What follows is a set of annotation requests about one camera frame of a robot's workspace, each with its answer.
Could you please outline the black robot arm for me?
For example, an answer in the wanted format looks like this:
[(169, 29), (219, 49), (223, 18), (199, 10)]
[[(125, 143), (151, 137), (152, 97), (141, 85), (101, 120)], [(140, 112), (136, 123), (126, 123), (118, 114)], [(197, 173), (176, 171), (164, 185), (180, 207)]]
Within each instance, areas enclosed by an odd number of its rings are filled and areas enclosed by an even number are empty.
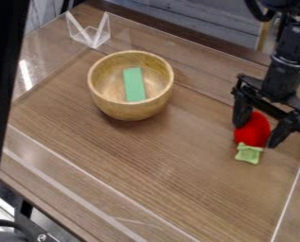
[(263, 79), (237, 75), (232, 89), (235, 97), (232, 122), (241, 128), (254, 109), (272, 116), (278, 126), (266, 146), (276, 148), (294, 132), (300, 132), (300, 0), (244, 0), (251, 14), (260, 22), (270, 22), (282, 14), (280, 29), (271, 64)]

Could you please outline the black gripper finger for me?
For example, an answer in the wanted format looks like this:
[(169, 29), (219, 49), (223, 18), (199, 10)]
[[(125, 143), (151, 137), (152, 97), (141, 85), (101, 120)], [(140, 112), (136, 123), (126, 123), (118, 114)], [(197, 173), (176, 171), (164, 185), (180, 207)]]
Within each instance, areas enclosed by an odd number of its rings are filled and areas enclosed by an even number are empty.
[(282, 119), (271, 132), (267, 147), (276, 148), (296, 131), (300, 131), (300, 120), (296, 117), (286, 117)]
[(252, 114), (252, 106), (250, 98), (243, 95), (237, 94), (236, 100), (235, 100), (235, 107), (233, 107), (233, 125), (236, 128), (240, 128), (244, 126), (244, 124), (248, 122), (248, 119)]

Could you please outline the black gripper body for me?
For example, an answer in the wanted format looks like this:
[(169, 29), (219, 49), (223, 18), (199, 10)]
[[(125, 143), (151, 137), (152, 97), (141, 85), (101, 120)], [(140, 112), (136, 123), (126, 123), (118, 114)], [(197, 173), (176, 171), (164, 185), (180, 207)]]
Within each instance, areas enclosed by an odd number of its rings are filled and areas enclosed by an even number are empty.
[(280, 101), (274, 101), (263, 92), (263, 81), (259, 78), (239, 74), (237, 79), (231, 92), (235, 100), (237, 94), (243, 94), (250, 98), (252, 110), (260, 110), (278, 121), (286, 117), (296, 117), (300, 120), (300, 97), (298, 94), (290, 95)]

